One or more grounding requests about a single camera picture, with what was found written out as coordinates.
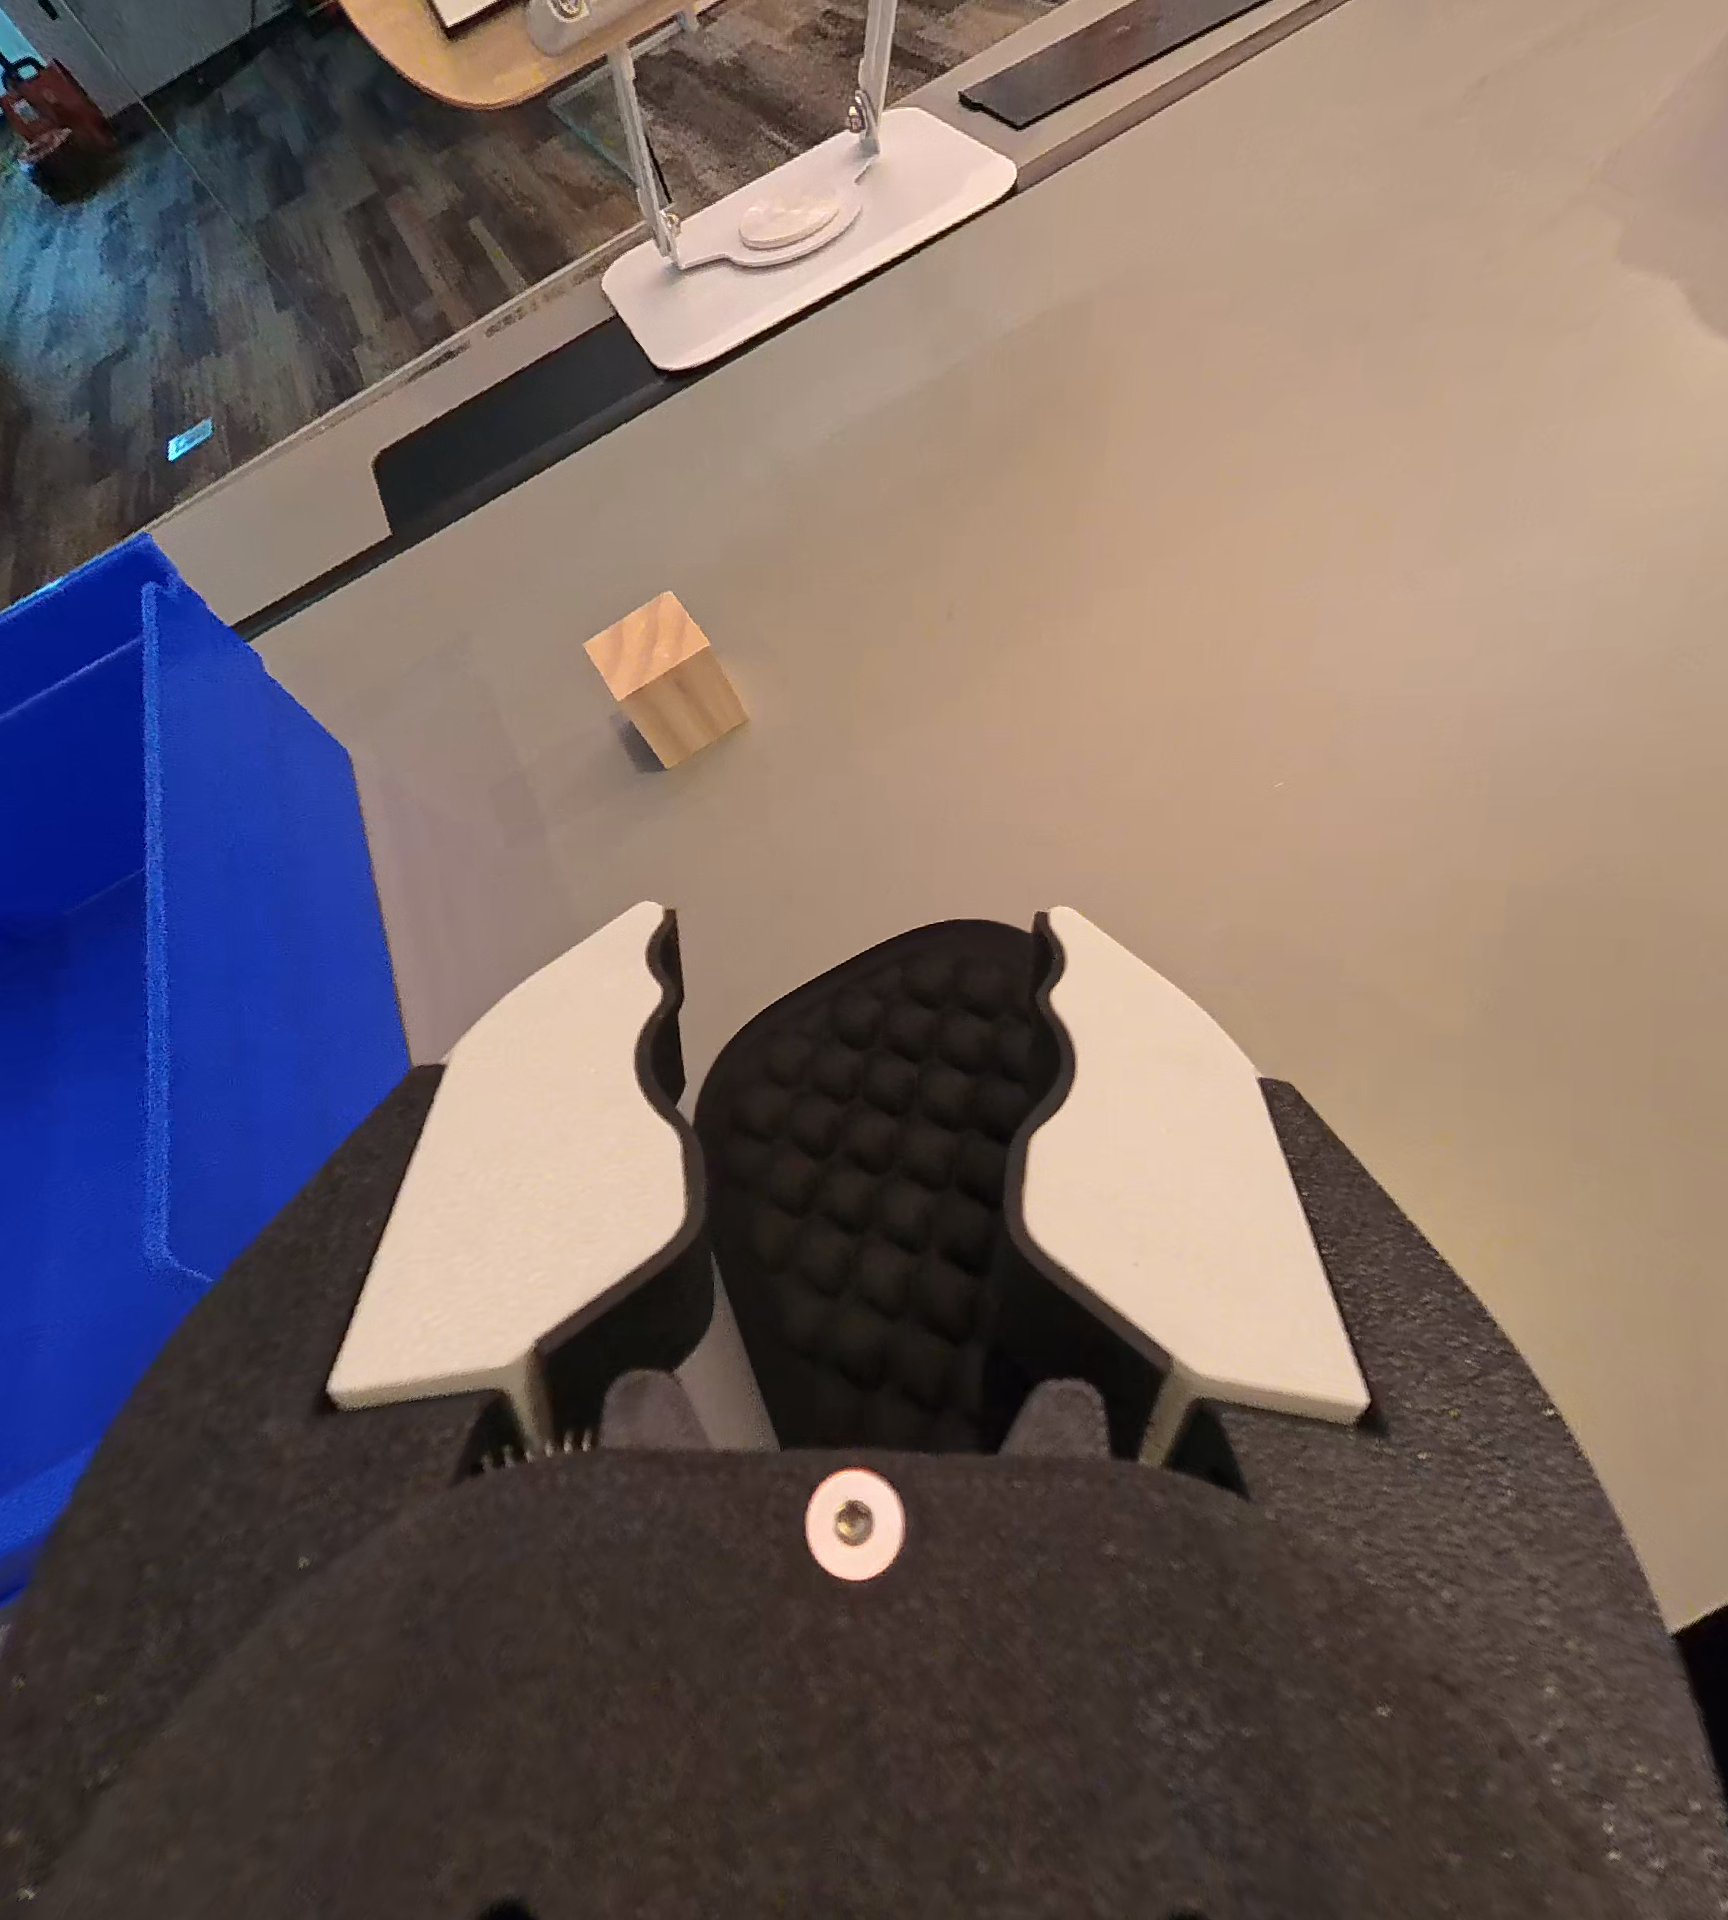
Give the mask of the wooden board document stand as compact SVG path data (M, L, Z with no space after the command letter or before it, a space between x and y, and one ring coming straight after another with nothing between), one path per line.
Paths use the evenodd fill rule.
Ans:
M925 109L892 109L899 5L870 3L845 130L732 194L681 214L655 158L634 45L702 5L536 3L343 7L425 95L473 113L535 101L602 64L647 241L601 291L661 372L732 356L1008 198L1016 163Z

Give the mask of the small wooden cube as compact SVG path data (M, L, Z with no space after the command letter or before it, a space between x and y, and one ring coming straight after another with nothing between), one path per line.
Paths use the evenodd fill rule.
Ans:
M723 656L675 591L661 591L599 631L584 642L584 655L665 770L752 721Z

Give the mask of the black quilted wrist rest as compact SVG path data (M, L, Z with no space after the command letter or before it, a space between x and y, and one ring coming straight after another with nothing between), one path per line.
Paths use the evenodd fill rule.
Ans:
M752 1017L694 1101L709 1230L786 1451L992 1454L1013 1144L1035 1069L1035 940L922 924Z

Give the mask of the blue plastic bin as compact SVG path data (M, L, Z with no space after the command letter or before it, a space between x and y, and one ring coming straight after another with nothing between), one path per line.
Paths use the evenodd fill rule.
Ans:
M0 1607L410 1069L346 748L151 536L0 614Z

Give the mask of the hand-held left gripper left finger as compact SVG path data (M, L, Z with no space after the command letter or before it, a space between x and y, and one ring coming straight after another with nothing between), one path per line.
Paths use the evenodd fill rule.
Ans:
M638 903L503 996L446 1056L327 1394L496 1394L530 1453L594 1437L632 1372L715 1314L709 1186L681 1114L677 913Z

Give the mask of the small red object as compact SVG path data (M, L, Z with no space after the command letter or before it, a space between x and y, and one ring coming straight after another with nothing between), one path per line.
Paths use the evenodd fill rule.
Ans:
M107 113L61 62L0 56L0 111L26 161L118 153Z

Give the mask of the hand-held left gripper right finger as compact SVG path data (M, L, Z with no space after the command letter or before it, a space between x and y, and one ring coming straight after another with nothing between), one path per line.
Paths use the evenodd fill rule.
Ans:
M1032 945L1047 1080L1007 1165L1005 1357L1091 1381L1114 1453L1151 1468L1202 1408L1357 1429L1375 1394L1259 1069L1077 908L1037 915Z

